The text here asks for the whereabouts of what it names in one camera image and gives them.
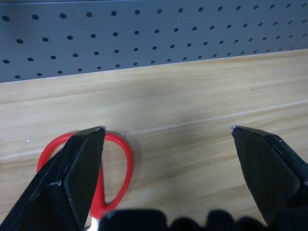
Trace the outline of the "red handled scissors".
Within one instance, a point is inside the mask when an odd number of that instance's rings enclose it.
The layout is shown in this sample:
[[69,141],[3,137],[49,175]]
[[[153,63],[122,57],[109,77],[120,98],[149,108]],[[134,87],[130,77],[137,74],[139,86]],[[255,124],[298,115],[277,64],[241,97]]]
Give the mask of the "red handled scissors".
[[[55,153],[60,150],[60,147],[65,145],[71,136],[75,135],[75,132],[69,132],[63,135],[56,137],[52,140],[42,151],[38,159],[37,172],[51,159]],[[86,225],[83,228],[83,231],[98,231],[100,219],[107,212],[114,210],[121,202],[124,197],[128,186],[132,179],[133,173],[133,152],[124,138],[119,135],[107,132],[105,135],[104,141],[107,143],[113,144],[116,148],[115,150],[121,152],[122,160],[121,166],[124,168],[121,172],[125,175],[122,177],[123,184],[118,189],[118,193],[115,195],[114,199],[111,201],[106,201],[105,198],[105,188],[104,188],[104,172],[103,172],[103,163],[101,161],[96,191],[91,203],[90,212],[86,221]]]

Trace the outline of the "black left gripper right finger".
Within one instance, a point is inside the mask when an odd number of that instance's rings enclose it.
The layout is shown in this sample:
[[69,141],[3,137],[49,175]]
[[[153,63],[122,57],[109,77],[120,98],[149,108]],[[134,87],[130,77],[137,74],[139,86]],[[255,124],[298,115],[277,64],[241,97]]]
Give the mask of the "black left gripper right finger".
[[308,163],[279,136],[233,126],[246,185],[269,227],[308,227]]

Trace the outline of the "grey perforated back panel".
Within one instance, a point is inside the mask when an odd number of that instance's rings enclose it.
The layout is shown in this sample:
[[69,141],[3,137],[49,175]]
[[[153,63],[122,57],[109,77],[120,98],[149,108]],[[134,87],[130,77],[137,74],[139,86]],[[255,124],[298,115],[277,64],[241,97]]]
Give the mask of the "grey perforated back panel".
[[0,0],[0,83],[308,49],[308,0]]

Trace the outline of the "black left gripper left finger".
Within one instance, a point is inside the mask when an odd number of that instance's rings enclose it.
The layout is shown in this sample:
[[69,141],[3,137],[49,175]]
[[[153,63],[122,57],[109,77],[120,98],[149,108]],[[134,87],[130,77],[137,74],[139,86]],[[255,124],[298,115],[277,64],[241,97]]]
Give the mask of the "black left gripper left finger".
[[34,176],[0,231],[82,231],[97,186],[105,127],[71,136]]

